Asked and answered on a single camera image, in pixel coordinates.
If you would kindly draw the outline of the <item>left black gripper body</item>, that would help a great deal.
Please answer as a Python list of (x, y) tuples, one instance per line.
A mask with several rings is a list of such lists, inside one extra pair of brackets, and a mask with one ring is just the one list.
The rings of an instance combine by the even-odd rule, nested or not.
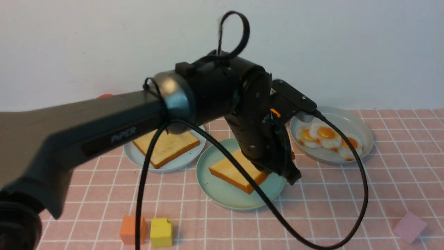
[(294, 153), (286, 127), (266, 115), (258, 120), (245, 114), (224, 116), (238, 141), (243, 155), (260, 171), (275, 173), (293, 185), (301, 172), (294, 163)]

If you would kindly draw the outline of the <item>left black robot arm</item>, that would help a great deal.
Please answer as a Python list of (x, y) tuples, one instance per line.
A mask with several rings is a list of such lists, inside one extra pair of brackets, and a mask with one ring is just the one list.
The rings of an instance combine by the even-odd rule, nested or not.
[(77, 166), (166, 122), (172, 134), (224, 117), (248, 160), (289, 184), (301, 178), (285, 121), (271, 109), (272, 76), (223, 52), (147, 79), (143, 90), (27, 112), (1, 112), (1, 249), (34, 250), (39, 214), (62, 215)]

